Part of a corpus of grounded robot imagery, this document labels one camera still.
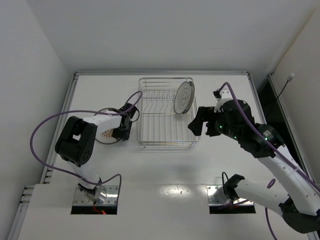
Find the orange sunburst glass plate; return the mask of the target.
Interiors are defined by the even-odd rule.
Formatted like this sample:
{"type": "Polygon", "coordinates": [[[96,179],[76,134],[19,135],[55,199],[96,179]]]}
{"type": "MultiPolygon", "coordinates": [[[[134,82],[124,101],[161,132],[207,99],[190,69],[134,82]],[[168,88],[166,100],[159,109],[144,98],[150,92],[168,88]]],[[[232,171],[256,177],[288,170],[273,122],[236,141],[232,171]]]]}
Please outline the orange sunburst glass plate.
{"type": "MultiPolygon", "coordinates": [[[[110,111],[116,111],[115,108],[106,107],[100,109],[98,112],[100,113],[108,113],[110,111]]],[[[113,137],[113,131],[114,129],[106,130],[102,132],[101,134],[97,135],[95,138],[95,141],[102,144],[102,145],[113,145],[121,141],[119,137],[113,137]]]]}

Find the clear plate black rim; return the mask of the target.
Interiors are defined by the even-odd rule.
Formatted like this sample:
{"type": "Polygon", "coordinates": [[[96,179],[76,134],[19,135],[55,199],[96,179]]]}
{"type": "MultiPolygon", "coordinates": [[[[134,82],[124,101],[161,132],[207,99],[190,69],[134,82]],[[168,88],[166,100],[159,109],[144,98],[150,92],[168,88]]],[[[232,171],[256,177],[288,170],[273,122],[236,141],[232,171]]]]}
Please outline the clear plate black rim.
{"type": "Polygon", "coordinates": [[[190,85],[184,81],[178,88],[174,99],[174,111],[176,114],[184,114],[190,99],[190,85]]]}

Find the dark green rimmed plate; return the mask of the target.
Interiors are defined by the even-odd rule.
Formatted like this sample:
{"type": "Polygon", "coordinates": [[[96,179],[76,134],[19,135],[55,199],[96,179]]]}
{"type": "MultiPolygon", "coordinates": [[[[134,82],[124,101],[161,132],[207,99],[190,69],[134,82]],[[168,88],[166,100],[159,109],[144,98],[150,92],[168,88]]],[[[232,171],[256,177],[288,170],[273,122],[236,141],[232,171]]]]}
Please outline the dark green rimmed plate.
{"type": "Polygon", "coordinates": [[[188,104],[183,112],[184,114],[186,114],[190,110],[190,108],[193,104],[193,101],[194,101],[194,97],[195,97],[195,85],[192,81],[189,81],[188,83],[190,85],[190,98],[189,98],[188,104]]]}

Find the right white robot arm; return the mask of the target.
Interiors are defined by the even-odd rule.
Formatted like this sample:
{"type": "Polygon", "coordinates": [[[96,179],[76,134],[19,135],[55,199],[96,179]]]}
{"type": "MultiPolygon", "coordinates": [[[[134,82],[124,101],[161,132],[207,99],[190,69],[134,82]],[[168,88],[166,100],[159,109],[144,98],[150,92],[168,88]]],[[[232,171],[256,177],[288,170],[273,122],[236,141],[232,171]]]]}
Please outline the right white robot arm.
{"type": "Polygon", "coordinates": [[[209,137],[225,135],[237,141],[244,151],[266,166],[285,189],[285,192],[267,189],[234,174],[214,193],[215,204],[247,199],[277,213],[299,233],[319,231],[319,191],[302,176],[300,166],[293,159],[285,162],[280,157],[290,156],[284,140],[270,125],[256,123],[245,101],[228,100],[222,105],[199,107],[188,129],[200,136],[203,125],[209,137]]]}

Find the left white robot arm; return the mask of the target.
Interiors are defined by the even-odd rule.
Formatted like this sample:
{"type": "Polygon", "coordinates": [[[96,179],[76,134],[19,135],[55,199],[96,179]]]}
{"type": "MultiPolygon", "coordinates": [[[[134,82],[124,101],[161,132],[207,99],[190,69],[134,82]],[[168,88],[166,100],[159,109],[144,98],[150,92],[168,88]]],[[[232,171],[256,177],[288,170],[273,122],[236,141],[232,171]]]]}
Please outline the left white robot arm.
{"type": "Polygon", "coordinates": [[[78,186],[88,196],[97,196],[102,187],[95,167],[90,158],[93,154],[97,136],[110,139],[114,144],[130,138],[133,118],[139,110],[131,103],[120,109],[106,108],[101,114],[92,117],[68,118],[58,140],[55,152],[66,161],[76,175],[80,176],[78,186]]]}

